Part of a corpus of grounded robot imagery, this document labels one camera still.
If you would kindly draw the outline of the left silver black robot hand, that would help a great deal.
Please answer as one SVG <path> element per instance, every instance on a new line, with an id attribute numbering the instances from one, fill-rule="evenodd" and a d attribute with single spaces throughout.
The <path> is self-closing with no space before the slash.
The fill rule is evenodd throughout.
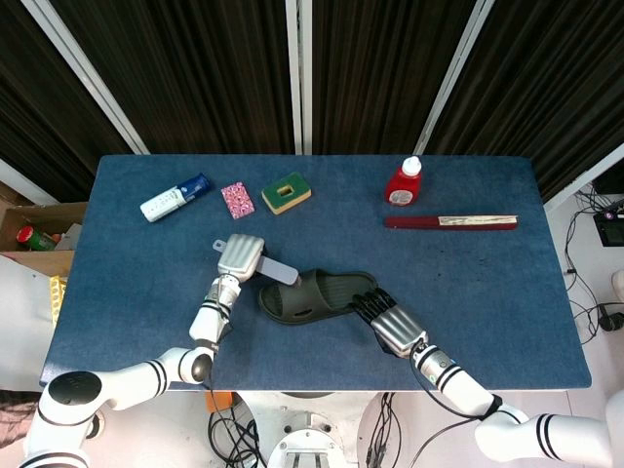
<path id="1" fill-rule="evenodd" d="M 248 234 L 232 234 L 225 243 L 217 263 L 220 275 L 234 277 L 239 283 L 247 282 L 255 273 L 265 241 Z"/>

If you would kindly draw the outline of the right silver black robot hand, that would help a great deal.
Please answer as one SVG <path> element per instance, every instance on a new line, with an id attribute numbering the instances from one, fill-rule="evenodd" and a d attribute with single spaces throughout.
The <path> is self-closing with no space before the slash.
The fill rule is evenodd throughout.
<path id="1" fill-rule="evenodd" d="M 350 307 L 373 330 L 382 350 L 407 359 L 428 345 L 428 333 L 385 290 L 375 288 L 354 294 Z"/>

